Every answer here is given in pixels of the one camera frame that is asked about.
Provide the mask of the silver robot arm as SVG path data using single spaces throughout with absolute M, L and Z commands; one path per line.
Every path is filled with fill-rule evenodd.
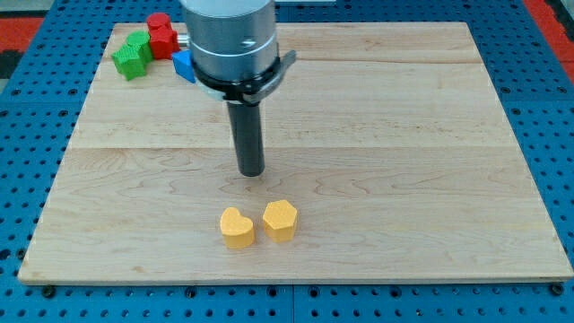
M 222 100 L 257 105 L 294 64 L 280 55 L 273 0 L 181 0 L 196 79 Z

